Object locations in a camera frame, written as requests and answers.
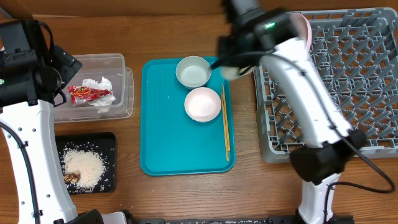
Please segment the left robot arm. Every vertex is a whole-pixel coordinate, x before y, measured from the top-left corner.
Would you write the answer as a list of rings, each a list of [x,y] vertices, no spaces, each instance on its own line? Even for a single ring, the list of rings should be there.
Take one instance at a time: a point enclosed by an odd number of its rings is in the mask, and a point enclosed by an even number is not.
[[[5,106],[6,138],[19,199],[19,223],[127,223],[124,212],[78,214],[64,183],[54,133],[53,104]]]

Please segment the large pink plate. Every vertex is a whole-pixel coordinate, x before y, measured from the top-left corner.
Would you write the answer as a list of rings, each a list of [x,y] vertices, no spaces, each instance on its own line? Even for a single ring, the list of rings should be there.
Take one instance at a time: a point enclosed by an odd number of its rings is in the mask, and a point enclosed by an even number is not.
[[[309,52],[312,44],[312,28],[308,19],[303,14],[294,12],[290,15],[290,20],[298,31],[298,37],[304,40],[305,50]]]

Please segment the white-green bowl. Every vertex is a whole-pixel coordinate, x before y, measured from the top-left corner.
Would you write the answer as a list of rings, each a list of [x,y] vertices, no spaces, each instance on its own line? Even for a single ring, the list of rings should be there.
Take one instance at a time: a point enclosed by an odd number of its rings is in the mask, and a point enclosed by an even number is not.
[[[211,68],[207,60],[199,56],[188,56],[177,64],[177,80],[188,89],[203,87],[211,78]]]

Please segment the white tissue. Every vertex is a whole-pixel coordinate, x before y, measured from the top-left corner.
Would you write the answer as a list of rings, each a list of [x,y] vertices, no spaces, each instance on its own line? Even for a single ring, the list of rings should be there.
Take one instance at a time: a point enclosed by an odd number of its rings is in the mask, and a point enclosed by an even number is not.
[[[86,78],[82,81],[83,87],[88,87],[94,90],[95,93],[86,100],[90,106],[99,107],[98,113],[106,113],[109,111],[110,106],[116,100],[113,95],[113,86],[109,79],[102,77],[101,81],[98,82],[91,78]]]

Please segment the white cup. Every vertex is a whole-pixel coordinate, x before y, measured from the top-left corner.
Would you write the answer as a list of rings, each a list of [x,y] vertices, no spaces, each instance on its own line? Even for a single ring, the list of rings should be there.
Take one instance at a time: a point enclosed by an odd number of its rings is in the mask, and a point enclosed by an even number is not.
[[[238,68],[238,67],[221,67],[221,76],[225,80],[235,80],[240,77],[243,77],[249,73],[251,73],[254,70],[254,67],[244,67],[244,68]]]

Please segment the red snack wrapper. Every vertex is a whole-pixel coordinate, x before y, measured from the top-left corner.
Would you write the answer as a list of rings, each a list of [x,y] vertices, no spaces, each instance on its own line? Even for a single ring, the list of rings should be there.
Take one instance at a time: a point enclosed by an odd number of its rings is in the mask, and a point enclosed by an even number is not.
[[[98,100],[113,94],[113,92],[109,90],[99,90],[87,86],[69,86],[68,92],[72,103],[76,105]]]

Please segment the small pink saucer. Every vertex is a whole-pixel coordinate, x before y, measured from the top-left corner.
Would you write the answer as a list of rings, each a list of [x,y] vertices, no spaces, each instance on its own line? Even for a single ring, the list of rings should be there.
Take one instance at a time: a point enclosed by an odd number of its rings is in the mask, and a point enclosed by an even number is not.
[[[206,123],[215,119],[221,111],[221,98],[207,87],[192,90],[185,98],[184,108],[194,121]]]

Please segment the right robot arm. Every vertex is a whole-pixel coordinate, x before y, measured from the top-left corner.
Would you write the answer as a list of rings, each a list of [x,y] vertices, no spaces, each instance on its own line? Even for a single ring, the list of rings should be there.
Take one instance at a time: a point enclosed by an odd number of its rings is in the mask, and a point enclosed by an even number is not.
[[[346,163],[366,143],[328,94],[306,43],[289,14],[277,8],[262,10],[253,2],[225,1],[231,33],[218,41],[219,68],[226,80],[266,67],[282,91],[302,130],[304,145],[290,153],[290,162],[303,181],[296,223],[352,223],[352,217],[332,212],[333,190]]]

